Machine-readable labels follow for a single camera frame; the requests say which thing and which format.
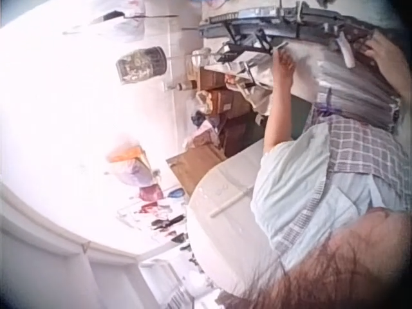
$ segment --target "hanging item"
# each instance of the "hanging item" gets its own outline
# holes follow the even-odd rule
[[[93,0],[89,2],[90,20],[63,34],[88,33],[122,42],[144,37],[144,0]]]
[[[134,84],[166,73],[167,59],[159,46],[135,50],[116,62],[120,82]]]
[[[149,187],[157,183],[144,150],[139,145],[125,144],[107,156],[110,173],[122,183]]]
[[[182,188],[175,189],[167,195],[168,198],[182,198],[183,196],[185,196],[185,191]]]
[[[160,186],[155,183],[148,187],[141,187],[139,190],[139,198],[143,201],[158,201],[164,199],[164,194]]]

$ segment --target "plastic bag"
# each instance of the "plastic bag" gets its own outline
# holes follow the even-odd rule
[[[107,155],[110,173],[122,183],[143,188],[157,183],[145,151],[138,144],[125,142]]]
[[[342,115],[390,132],[393,130],[398,99],[383,77],[359,62],[349,70],[342,58],[333,53],[325,54],[318,65],[316,111]]]

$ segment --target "bottle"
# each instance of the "bottle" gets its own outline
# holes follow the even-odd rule
[[[176,90],[184,91],[184,90],[192,90],[197,89],[198,83],[195,80],[187,80],[185,82],[179,82],[176,85]]]

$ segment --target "hand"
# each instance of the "hand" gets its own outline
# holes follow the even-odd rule
[[[370,49],[364,51],[364,54],[375,60],[388,83],[403,98],[410,100],[411,72],[400,48],[378,31],[374,32],[373,37],[366,41],[365,45]]]
[[[274,88],[290,91],[294,83],[295,62],[290,54],[282,49],[273,53],[273,82]]]

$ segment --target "wooden board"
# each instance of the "wooden board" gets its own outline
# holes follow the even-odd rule
[[[200,180],[214,166],[226,160],[222,151],[213,145],[190,149],[166,160],[186,193],[191,196]]]

